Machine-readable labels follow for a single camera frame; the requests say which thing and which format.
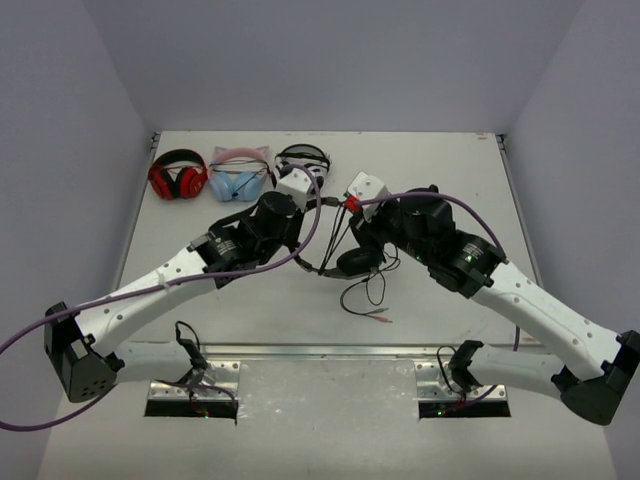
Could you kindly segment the black headset with cable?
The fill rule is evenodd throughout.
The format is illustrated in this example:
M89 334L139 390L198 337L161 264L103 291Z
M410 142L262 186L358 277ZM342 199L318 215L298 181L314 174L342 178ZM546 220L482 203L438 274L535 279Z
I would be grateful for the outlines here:
M369 245L358 246L341 254L336 260L336 266L329 268L328 262L336 253L337 247L347 233L347 230L344 230L342 233L339 232L348 211L347 201L340 200L336 197L322 197L320 199L320 205L322 207L336 208L330 239L322 261L318 267L315 267L302 257L295 256L294 262L305 272L313 273L320 277L336 280L355 280L355 283L347 286L339 297L341 309L353 316L369 318L380 323L390 324L391 320L385 316L387 308L382 307L381 304L386 294L385 273L397 269L401 264L398 248L395 248L395 253L391 255L387 254L383 247ZM369 291L370 282L376 277L380 277L382 280L381 295L378 301L374 301L371 298ZM360 285L364 286L366 298L372 306L372 309L368 311L356 311L346 305L347 294Z

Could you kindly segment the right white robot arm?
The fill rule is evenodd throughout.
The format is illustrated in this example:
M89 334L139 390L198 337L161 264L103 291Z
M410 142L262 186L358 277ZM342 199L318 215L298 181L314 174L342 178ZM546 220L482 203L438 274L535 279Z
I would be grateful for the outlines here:
M496 237L458 229L457 199L436 187L391 194L349 188L361 240L391 244L425 266L446 290L501 315L542 344L544 353L495 348L477 340L456 347L444 377L461 394L505 385L559 400L578 417L610 424L639 366L639 334L587 319L529 279Z

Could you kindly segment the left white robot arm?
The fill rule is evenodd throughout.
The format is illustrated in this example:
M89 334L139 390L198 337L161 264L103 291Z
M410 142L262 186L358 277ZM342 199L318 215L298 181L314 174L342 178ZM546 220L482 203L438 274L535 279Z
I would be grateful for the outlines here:
M302 222L316 200L296 203L280 192L214 222L202 235L149 273L99 299L51 306L44 350L67 399L83 403L115 385L160 380L199 381L208 366L192 340L139 343L132 336L171 310L245 276L278 267L283 247L299 250Z

